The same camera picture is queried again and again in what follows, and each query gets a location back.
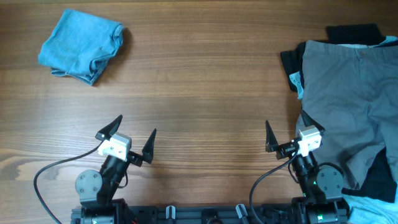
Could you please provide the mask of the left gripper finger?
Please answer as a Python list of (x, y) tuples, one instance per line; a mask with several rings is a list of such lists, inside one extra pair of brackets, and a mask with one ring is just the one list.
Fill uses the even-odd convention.
[(113, 120), (111, 123), (100, 129), (96, 135), (95, 138), (104, 141), (104, 140), (110, 140), (112, 135), (119, 129), (119, 126), (121, 124), (121, 121), (123, 119), (122, 115), (119, 115), (115, 120)]
[(154, 158), (154, 144), (156, 133), (157, 129), (155, 128), (142, 149), (142, 160), (148, 164), (151, 164)]

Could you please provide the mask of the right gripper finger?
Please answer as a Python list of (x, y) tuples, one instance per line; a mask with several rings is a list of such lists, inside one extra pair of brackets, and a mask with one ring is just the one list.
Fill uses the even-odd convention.
[(315, 126), (319, 130), (320, 134), (323, 134), (325, 132), (325, 128), (317, 123), (314, 119), (312, 119), (305, 110), (301, 110), (300, 115), (302, 117), (305, 127)]
[(277, 151), (279, 148), (279, 144), (277, 142), (275, 134), (268, 120), (266, 120), (265, 126), (266, 126), (266, 152)]

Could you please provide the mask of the grey shorts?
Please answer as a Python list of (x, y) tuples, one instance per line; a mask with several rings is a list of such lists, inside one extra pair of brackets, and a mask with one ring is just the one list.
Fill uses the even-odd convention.
[(302, 108), (325, 128), (318, 162), (338, 164), (359, 188), (386, 150), (397, 180), (397, 47), (351, 48), (307, 41)]

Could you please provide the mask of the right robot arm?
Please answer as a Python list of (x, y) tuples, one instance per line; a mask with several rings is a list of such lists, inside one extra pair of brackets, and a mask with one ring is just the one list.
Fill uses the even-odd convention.
[(276, 158), (287, 158), (293, 169), (302, 197), (292, 199), (289, 211), (281, 220), (289, 223), (347, 223), (348, 209), (343, 201), (342, 168), (331, 163), (319, 163), (313, 155), (322, 145), (325, 128), (304, 110), (300, 112), (304, 128), (290, 142), (279, 144), (268, 121), (266, 151), (276, 153)]

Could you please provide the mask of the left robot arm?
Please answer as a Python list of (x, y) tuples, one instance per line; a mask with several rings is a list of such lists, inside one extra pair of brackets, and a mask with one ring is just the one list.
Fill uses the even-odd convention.
[(139, 223), (137, 215), (123, 199), (113, 199), (127, 179), (130, 165), (140, 167), (151, 164), (154, 158), (154, 143), (157, 130), (149, 136), (141, 154), (131, 151), (132, 139), (118, 132), (123, 119), (119, 115), (114, 121), (100, 129), (95, 138), (101, 143), (98, 154), (106, 156), (99, 171), (86, 170), (75, 181), (75, 190), (80, 197), (81, 208), (72, 211), (71, 222), (79, 224), (129, 224)]

